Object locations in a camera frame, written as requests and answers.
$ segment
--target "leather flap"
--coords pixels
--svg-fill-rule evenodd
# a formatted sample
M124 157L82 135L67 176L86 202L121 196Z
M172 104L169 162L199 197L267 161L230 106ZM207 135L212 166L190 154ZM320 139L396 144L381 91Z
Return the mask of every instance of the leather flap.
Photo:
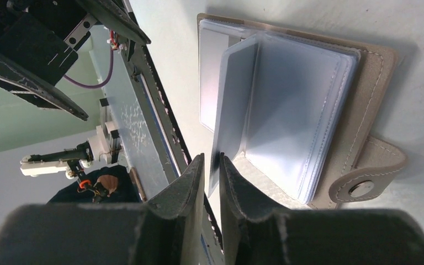
M368 136L357 165L331 185L329 196L336 203L374 199L406 164L407 156L397 147Z

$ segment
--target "beige leather wallet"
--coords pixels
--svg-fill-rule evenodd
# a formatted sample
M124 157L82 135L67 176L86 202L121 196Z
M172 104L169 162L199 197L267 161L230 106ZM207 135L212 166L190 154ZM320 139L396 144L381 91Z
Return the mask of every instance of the beige leather wallet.
M242 19L199 14L202 19L244 25L357 49L361 60L320 176L314 209L378 197L407 163L397 147L369 135L397 62L396 51L379 45L317 35Z

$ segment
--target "white surface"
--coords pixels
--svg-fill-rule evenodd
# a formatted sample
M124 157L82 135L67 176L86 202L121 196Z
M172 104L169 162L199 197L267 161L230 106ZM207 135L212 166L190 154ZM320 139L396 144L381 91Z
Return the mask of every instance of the white surface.
M37 163L24 163L20 162L22 165L20 171L25 176L39 177L44 174L53 174L61 171L66 171L69 169L67 162L54 161L54 162L37 162Z
M252 19L397 49L399 66L372 133L401 147L411 161L380 198L353 206L406 210L424 229L424 1L131 0L131 3L141 28L152 39L149 49L189 151L192 155L204 152L206 161L210 161L213 136L199 123L198 13ZM211 203L219 217L217 195Z
M96 127L96 132L96 135L88 139L88 143L92 149L93 160L104 160L106 163L108 163L108 161L111 162L112 152L110 150L110 143L108 142L107 136L105 136L101 125Z
M4 222L4 218L17 207L24 204L45 204L60 189L74 182L74 180L68 180L64 172L47 174L38 178L24 176L19 170L22 157L74 148L94 134L95 131L89 131L0 152L0 225ZM105 163L94 163L88 171L104 166L106 166Z

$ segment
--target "stitching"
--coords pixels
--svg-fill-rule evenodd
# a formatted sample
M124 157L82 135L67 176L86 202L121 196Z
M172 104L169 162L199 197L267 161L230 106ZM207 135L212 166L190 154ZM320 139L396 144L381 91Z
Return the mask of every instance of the stitching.
M338 188L338 190L337 190L337 192L336 192L336 198L339 200L339 201L341 201L341 202L356 202L356 201L358 201L358 200L365 200L365 199L372 199L372 198L376 198L376 197L378 197L378 196L380 196L380 194L377 194L377 195L374 195L374 196L369 196L369 197L363 197L363 198L357 198L357 199L351 199L351 200L342 200L342 199L340 199L339 198L339 192L345 187L345 186L347 186L349 183L351 183L351 182L353 182L353 181L355 181L355 180L357 180L357 179L359 179L359 178L362 178L362 177L372 177L372 176L386 176L386 175L390 175L390 174L393 174L393 173L396 173L396 172L399 172L399 171L401 171L403 168L399 168L399 169L397 169L397 170L394 170L394 171L391 171L391 172L386 172L386 173L379 173L379 174L363 174L363 175L360 175L360 176L358 176L358 177L356 177L356 178L353 178L353 179L351 179L350 181L348 181L347 183L345 183L344 185L342 185L341 187L339 187Z
M367 141L367 142L369 142L370 144L373 144L373 145L375 145L375 146L377 146L377 147L379 147L379 148L381 148L381 149L386 150L387 152L391 153L393 156L399 156L398 154L396 154L396 153L392 152L391 150L387 149L387 148L386 148L386 147L384 147L384 146L380 146L380 145L378 145L378 144L377 144L377 143L375 143L375 142L372 142L372 141Z
M348 67L345 69L344 75L343 75L343 77L342 77L342 82L345 82L345 80L347 79L347 73L348 73ZM338 105L338 104L339 104L339 99L340 99L339 97L340 97L341 93L342 93L342 88L340 88L340 89L339 89L339 92L338 92L338 94L337 94L337 101L336 101L336 105ZM335 108L333 108L333 109L332 109L331 116L330 116L330 124L332 124L332 122L333 122L333 120L334 120L334 116L335 116L335 114L336 114L336 109L335 109ZM330 125L328 125L328 126L326 127L326 130L324 131L323 141L325 141L325 140L326 140L326 138L327 138L327 131L329 130L329 126L330 126ZM322 146L320 146L320 148L319 148L319 152L318 152L318 155L317 155L317 158L316 158L317 163L319 163L319 161L321 161L321 153L322 153ZM314 183L315 183L315 182L316 182L316 183L318 183L319 178L320 178L320 174L318 175L317 179L315 179L315 180L313 180L313 181L311 182L311 185L314 185Z
M329 83L329 91L327 92L327 94L326 94L326 98L324 99L324 104L322 105L322 109L321 109L321 114L319 115L319 120L318 120L318 122L317 122L317 127L316 127L316 132L315 132L315 134L314 134L314 136L313 136L313 140L312 140L312 142L311 142L311 149L310 149L310 151L308 152L308 157L306 158L306 161L305 161L305 169L303 170L303 175L304 176L306 176L306 174L307 174L307 172L308 172L308 164L310 163L310 160L311 160L311 153L313 152L313 150L314 150L314 148L315 148L315 141L316 141L316 138L317 138L317 136L318 136L318 133L319 133L319 131L320 131L320 126L321 126L321 120L322 120L322 115L323 115L323 113L324 113L324 109L326 108L326 102L327 102L327 97L329 96L329 94L331 93L331 91L332 91L332 89L334 88L333 86L334 86L334 80L336 79L336 72L337 72L337 70L339 69L339 66L340 66L340 62L338 62L337 64L336 64L336 67L334 68L334 71L333 71L333 73L332 73L332 78L331 78L331 82ZM329 126L331 125L331 123L329 123L328 125L327 125L327 127L326 127L326 130L325 130L325 132L327 132L327 129L329 128ZM303 181L300 183L300 187L298 188L298 193L300 193L301 192L301 188L303 187Z
M363 123L365 122L365 117L367 116L368 108L369 108L369 106L372 102L374 91L376 90L376 87L378 86L378 82L381 79L381 74L383 73L383 69L384 69L384 58L381 54L379 54L377 52L368 51L368 50L363 50L363 51L367 52L369 54L375 54L375 55L379 56L380 59L381 59L381 69L379 70L378 79L376 80L376 83L374 84L372 94L371 94L370 99L368 101L367 107L365 108L365 112L363 114L362 122L360 123L360 126L358 127L357 133L355 134L355 138L353 139L353 142L352 142L352 146L350 146L350 150L348 152L347 158L345 159L345 163L344 163L343 169L341 171L341 177L343 176L343 173L344 173L344 171L347 167L348 159L350 158L350 155L352 154L353 147L354 147L355 142L357 141L357 138L358 138L358 134L360 133L360 130L362 129Z

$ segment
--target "robotic mechanism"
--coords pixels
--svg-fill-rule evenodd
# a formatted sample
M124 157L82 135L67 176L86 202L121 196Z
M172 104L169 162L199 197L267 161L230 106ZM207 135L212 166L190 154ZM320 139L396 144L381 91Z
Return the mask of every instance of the robotic mechanism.
M0 229L0 264L424 264L424 234L405 213L290 210L246 181L226 154L220 155L222 234L203 193L204 155L189 155L145 46L150 40L128 0L0 0L0 88L39 108L86 120L54 85L77 60L95 24L119 34L132 81L160 94L160 107L149 105L148 93L133 86L143 112L162 115L162 126L169 126L164 131L177 137L171 152L182 175L147 203L19 208ZM106 117L87 142L28 156L22 172L66 171L102 198L106 190L88 183L83 167L117 160L119 137ZM152 118L146 122L151 133L159 131Z
M37 177L41 174L66 171L68 179L77 177L80 192L90 190L94 193L93 201L101 202L109 193L100 183L92 184L86 177L84 168L90 167L93 161L117 163L121 152L119 133L111 119L108 101L105 98L100 100L100 120L102 125L97 126L97 134L77 145L75 149L47 155L25 156L20 162L23 175Z

